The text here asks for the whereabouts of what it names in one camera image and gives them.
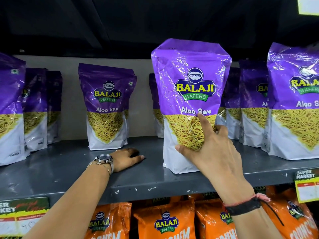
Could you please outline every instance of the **black wristband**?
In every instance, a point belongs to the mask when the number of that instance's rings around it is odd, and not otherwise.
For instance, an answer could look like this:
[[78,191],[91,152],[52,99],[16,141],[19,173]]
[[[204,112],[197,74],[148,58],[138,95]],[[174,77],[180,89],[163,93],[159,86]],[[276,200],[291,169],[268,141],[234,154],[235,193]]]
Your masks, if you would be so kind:
[[261,204],[259,199],[254,197],[251,200],[246,201],[242,204],[229,206],[225,208],[231,216],[235,216],[235,215],[242,215],[242,214],[248,213],[260,207],[261,207]]

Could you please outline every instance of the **shelf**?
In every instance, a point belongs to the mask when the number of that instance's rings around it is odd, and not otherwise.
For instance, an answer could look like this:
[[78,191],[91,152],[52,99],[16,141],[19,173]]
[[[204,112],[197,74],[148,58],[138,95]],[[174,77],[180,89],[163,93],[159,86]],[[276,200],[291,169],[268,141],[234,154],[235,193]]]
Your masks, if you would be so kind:
[[[292,183],[299,169],[317,167],[319,159],[288,161],[234,141],[245,178],[253,186]],[[169,197],[213,191],[200,173],[173,174],[163,168],[163,139],[129,138],[146,159],[111,176],[100,203]],[[102,151],[90,151],[87,140],[62,141],[0,168],[0,200],[48,196],[53,205]]]

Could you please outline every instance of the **person's left arm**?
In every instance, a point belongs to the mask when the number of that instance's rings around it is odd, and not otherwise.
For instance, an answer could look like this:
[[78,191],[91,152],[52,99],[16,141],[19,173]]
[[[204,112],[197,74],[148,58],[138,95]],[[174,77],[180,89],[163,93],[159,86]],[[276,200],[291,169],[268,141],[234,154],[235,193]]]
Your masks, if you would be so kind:
[[[136,152],[136,149],[129,148],[111,153],[114,159],[114,172],[142,161],[144,156],[130,158]],[[108,169],[97,164],[87,167],[23,239],[83,238],[109,180],[108,170],[111,171],[111,166],[106,166]]]

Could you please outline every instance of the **black string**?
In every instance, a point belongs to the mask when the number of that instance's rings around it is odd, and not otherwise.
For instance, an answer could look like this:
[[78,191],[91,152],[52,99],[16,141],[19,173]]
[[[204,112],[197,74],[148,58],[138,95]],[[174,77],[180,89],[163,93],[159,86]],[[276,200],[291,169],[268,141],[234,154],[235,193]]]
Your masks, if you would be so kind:
[[259,201],[264,202],[264,203],[272,210],[272,212],[275,214],[275,216],[278,218],[278,220],[280,221],[281,225],[285,226],[285,225],[282,223],[282,221],[281,221],[281,219],[279,218],[279,216],[277,215],[276,211],[275,211],[266,201],[263,201],[263,200],[261,200],[261,199],[260,199]]

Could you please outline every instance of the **finger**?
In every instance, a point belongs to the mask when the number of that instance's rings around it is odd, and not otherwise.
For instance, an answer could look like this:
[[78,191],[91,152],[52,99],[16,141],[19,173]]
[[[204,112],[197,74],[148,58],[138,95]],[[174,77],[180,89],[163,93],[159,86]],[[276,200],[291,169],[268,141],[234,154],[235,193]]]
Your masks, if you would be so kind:
[[133,166],[134,164],[141,162],[144,158],[145,158],[144,155],[139,155],[139,156],[135,156],[133,158],[130,158],[130,160],[131,160],[130,166]]
[[133,155],[134,153],[138,153],[138,150],[136,148],[125,148],[123,150],[128,153],[129,157]]
[[225,127],[223,125],[216,125],[215,127],[216,127],[216,130],[218,131],[218,135],[225,136],[225,137],[228,136],[227,127]]
[[204,137],[208,137],[211,136],[214,133],[214,129],[212,128],[211,124],[209,123],[209,121],[207,120],[207,118],[201,113],[199,112],[197,114],[200,124],[202,126],[202,130],[204,133]]
[[184,145],[176,145],[175,149],[184,157],[186,157],[189,161],[193,161],[196,154],[195,151],[190,150],[188,147],[185,147]]

